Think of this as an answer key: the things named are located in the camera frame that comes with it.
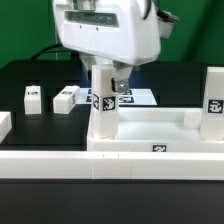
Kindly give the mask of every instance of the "white robot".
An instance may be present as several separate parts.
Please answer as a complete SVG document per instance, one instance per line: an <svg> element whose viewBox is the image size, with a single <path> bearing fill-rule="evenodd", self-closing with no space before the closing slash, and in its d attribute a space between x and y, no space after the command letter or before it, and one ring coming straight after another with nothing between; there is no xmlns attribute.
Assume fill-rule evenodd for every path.
<svg viewBox="0 0 224 224"><path fill-rule="evenodd" d="M152 0L53 0L53 7L62 44L81 52L87 70L112 64L116 92L129 89L133 66L157 59L160 36L178 22Z"/></svg>

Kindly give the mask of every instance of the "black cable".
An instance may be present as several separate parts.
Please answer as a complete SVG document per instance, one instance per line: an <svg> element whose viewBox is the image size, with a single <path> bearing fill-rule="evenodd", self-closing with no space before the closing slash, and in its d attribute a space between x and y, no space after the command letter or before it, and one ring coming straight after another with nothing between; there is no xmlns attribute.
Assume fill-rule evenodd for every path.
<svg viewBox="0 0 224 224"><path fill-rule="evenodd" d="M70 53L70 51L63 50L63 51L44 51L44 52L39 52L39 53L35 54L31 58L31 60L36 60L39 56L41 56L43 54L56 54L56 53Z"/></svg>
<svg viewBox="0 0 224 224"><path fill-rule="evenodd" d="M157 16L159 16L163 21L170 23L178 23L179 17L172 15L170 12L158 10Z"/></svg>
<svg viewBox="0 0 224 224"><path fill-rule="evenodd" d="M48 50L51 50L51 49L59 48L59 47L62 47L62 44L54 44L54 45L51 45L49 47L45 47L41 51L39 51L38 53L33 55L30 59L31 60L36 60L42 53L47 52Z"/></svg>

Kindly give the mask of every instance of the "white rectangular base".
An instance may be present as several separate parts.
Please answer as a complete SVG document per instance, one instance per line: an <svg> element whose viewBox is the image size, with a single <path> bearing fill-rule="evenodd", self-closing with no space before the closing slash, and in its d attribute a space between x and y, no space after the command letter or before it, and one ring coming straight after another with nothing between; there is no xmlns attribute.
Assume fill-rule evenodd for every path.
<svg viewBox="0 0 224 224"><path fill-rule="evenodd" d="M224 141L200 138L200 129L184 124L185 108L120 108L115 139L87 136L88 151L224 152Z"/></svg>
<svg viewBox="0 0 224 224"><path fill-rule="evenodd" d="M224 154L0 151L0 179L224 180Z"/></svg>

